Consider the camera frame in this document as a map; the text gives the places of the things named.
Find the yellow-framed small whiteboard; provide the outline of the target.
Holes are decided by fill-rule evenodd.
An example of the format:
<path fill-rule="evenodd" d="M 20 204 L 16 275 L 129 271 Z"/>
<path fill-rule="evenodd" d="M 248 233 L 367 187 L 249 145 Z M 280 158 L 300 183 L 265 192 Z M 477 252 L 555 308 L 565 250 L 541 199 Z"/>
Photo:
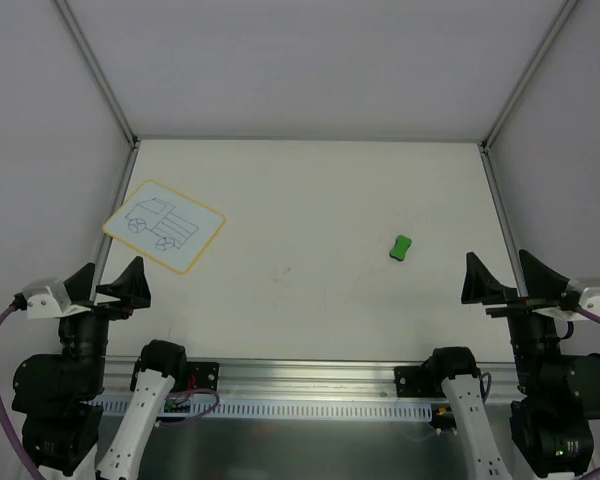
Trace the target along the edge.
<path fill-rule="evenodd" d="M 226 217 L 155 180 L 144 181 L 104 223 L 112 239 L 176 274 L 187 273 Z"/>

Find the green whiteboard eraser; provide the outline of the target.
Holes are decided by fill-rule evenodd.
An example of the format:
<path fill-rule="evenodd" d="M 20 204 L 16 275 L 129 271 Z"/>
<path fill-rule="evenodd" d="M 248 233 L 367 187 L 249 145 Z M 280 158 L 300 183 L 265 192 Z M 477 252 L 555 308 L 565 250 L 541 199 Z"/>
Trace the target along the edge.
<path fill-rule="evenodd" d="M 389 257 L 398 262 L 404 261 L 412 244 L 413 240 L 410 237 L 398 235 L 389 251 Z"/>

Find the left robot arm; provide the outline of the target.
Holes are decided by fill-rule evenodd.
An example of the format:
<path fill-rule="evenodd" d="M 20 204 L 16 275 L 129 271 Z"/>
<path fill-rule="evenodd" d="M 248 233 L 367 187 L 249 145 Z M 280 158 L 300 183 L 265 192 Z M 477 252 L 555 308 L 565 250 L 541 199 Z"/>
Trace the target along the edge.
<path fill-rule="evenodd" d="M 163 340 L 145 345 L 136 361 L 132 399 L 100 462 L 98 431 L 103 409 L 110 323 L 151 305 L 144 260 L 135 257 L 109 284 L 95 285 L 85 264 L 66 280 L 35 281 L 14 298 L 30 320 L 56 319 L 58 354 L 36 354 L 13 376 L 13 410 L 25 415 L 23 447 L 37 467 L 64 478 L 135 479 L 159 410 L 188 379 L 186 350 Z"/>

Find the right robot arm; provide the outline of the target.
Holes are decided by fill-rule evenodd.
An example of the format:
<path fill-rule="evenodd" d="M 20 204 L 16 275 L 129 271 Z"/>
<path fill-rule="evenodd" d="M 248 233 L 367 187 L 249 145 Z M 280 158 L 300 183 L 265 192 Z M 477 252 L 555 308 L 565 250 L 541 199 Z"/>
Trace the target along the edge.
<path fill-rule="evenodd" d="M 593 479 L 590 421 L 600 420 L 600 354 L 562 353 L 555 324 L 567 332 L 589 320 L 600 325 L 600 279 L 568 278 L 526 250 L 519 253 L 525 293 L 498 281 L 473 252 L 466 256 L 463 304 L 481 304 L 506 320 L 522 399 L 510 405 L 517 452 L 539 479 Z M 429 389 L 451 407 L 471 479 L 509 479 L 484 411 L 484 386 L 466 347 L 435 349 L 421 366 Z"/>

